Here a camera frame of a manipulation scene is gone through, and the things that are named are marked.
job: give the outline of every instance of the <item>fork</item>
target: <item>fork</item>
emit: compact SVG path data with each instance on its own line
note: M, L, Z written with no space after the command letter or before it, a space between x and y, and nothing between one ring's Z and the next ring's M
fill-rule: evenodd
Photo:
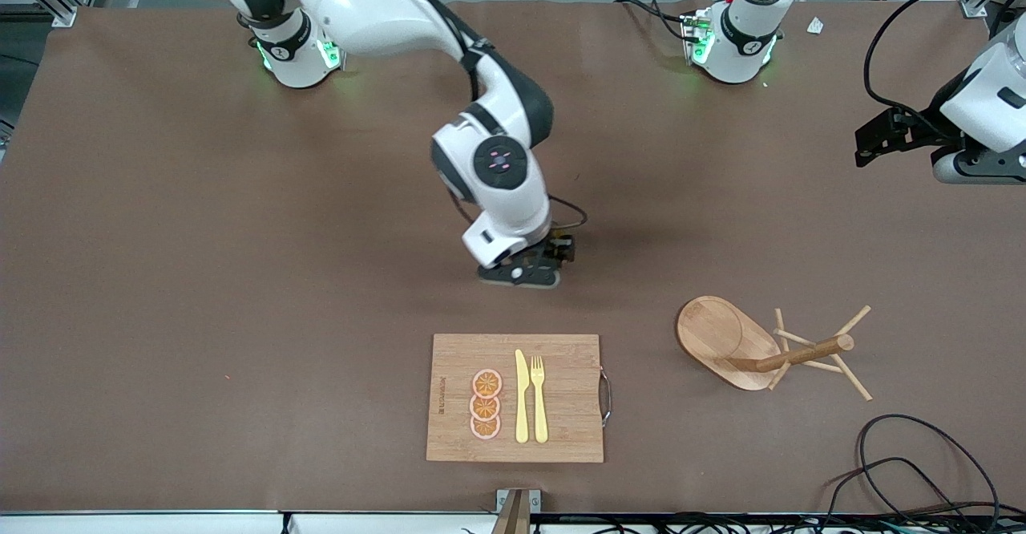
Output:
M545 399L542 397L542 384L545 383L542 355L530 356L530 383L535 386L535 440L545 444L549 441L549 421L545 419Z

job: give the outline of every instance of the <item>citrus slice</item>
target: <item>citrus slice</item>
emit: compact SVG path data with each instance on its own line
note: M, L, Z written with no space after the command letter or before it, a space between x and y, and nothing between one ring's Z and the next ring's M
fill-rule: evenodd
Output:
M499 415L499 406L498 397L484 398L476 394L470 396L470 415L475 420L483 422L495 420Z
M503 389L503 378L495 370L481 370L474 374L471 387L477 397L488 399L499 395L499 390Z
M470 431L475 437L481 440L491 440L492 437L499 435L499 428L503 426L501 418L497 417L495 420L488 420L483 422L481 420L475 420L471 418L470 420Z

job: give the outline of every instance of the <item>wooden stand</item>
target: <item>wooden stand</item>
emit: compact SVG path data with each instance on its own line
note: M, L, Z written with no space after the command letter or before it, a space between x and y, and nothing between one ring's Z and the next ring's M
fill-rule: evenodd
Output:
M681 347L695 359L702 363L727 383L745 390L760 390L777 387L790 367L795 364L810 364L844 374L866 399L872 399L866 388L840 358L842 351L855 347L855 340L849 331L869 312L869 306L862 308L854 318L833 337L819 343L785 332L784 318L777 310L777 328L774 334L781 337L777 346L773 337L759 328L750 317L729 301L712 296L696 298L682 308L677 317L677 340ZM790 350L787 340L805 346ZM821 357L831 357L836 367L813 361Z

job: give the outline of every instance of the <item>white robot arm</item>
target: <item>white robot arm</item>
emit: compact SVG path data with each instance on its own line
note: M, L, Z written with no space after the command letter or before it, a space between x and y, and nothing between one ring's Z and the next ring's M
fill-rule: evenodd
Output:
M336 45L357 55L438 49L480 78L484 94L433 136L433 164L455 196L481 208L463 240L483 279L558 282L573 239L550 231L549 197L530 151L548 138L553 107L487 40L436 0L295 0L299 8L291 0L229 1L289 86L311 86L334 69L324 52Z
M697 11L685 35L685 52L695 65L724 83L744 83L770 62L777 29L794 0L718 1Z
M998 33L919 116L889 108L856 132L856 165L939 147L934 177L949 184L1026 183L1026 23Z

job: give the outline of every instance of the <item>cutting board handle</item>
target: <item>cutting board handle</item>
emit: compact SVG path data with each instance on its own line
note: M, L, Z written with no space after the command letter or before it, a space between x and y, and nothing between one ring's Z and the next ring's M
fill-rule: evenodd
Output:
M602 427L609 421L609 416L613 415L613 383L609 382L609 377L605 375L605 369L601 366L598 367L598 395L602 395L602 382L605 382L605 414L602 414Z

